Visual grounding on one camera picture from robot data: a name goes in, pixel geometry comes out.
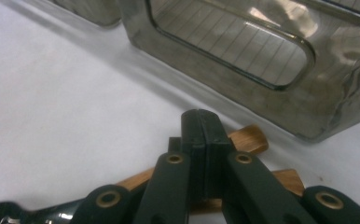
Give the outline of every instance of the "white table surface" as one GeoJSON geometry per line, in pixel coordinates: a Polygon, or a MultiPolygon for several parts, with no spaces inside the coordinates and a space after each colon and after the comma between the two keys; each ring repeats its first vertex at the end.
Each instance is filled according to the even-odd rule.
{"type": "Polygon", "coordinates": [[[215,112],[228,132],[257,124],[271,170],[297,169],[306,186],[360,204],[360,123],[307,144],[134,48],[122,24],[103,29],[44,1],[0,0],[0,201],[35,210],[144,171],[193,108],[215,112]]]}

